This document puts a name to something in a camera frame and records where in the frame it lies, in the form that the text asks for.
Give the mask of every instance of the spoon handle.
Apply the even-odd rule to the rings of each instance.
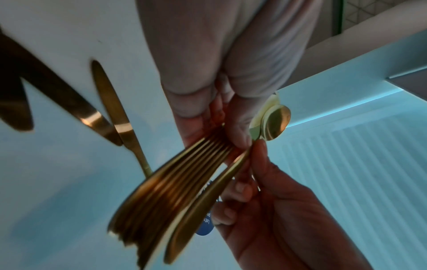
[[[206,214],[224,191],[233,176],[248,159],[250,149],[238,156],[194,201],[179,222],[166,247],[164,262],[171,264],[187,246]]]

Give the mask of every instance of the gold spoon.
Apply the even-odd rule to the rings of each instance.
[[[288,107],[284,105],[272,106],[262,117],[260,137],[266,141],[274,140],[285,130],[289,121],[290,110]],[[249,155],[250,149],[237,157],[188,208],[166,247],[165,263],[172,264],[177,259],[196,233],[206,214],[212,209],[217,198],[243,166]]]

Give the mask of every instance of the person's right hand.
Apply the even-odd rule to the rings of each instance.
[[[241,149],[249,124],[289,78],[322,0],[137,0],[145,39],[186,146],[225,122]]]
[[[372,269],[314,193],[269,161],[263,140],[250,167],[256,182],[241,171],[211,212],[243,270]]]

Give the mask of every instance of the knife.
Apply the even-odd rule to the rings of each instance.
[[[0,34],[0,52],[13,60],[21,77],[52,101],[110,142],[123,144],[116,129],[98,110],[24,47]]]
[[[107,74],[101,64],[96,60],[92,61],[92,76],[102,103],[119,133],[123,144],[127,149],[133,152],[141,165],[145,177],[148,178],[153,174],[153,172],[145,158],[144,152],[142,152],[141,145],[139,144],[135,131],[130,124],[125,109],[123,108],[113,85],[108,79]]]
[[[34,128],[30,106],[13,65],[12,59],[0,52],[0,118],[18,131],[30,131]]]

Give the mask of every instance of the blue sticker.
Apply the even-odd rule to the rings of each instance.
[[[214,225],[212,224],[212,220],[210,219],[210,211],[209,211],[209,213],[206,214],[206,217],[203,220],[203,223],[200,225],[199,229],[197,230],[196,234],[205,236],[205,235],[208,235],[213,229],[214,229]]]

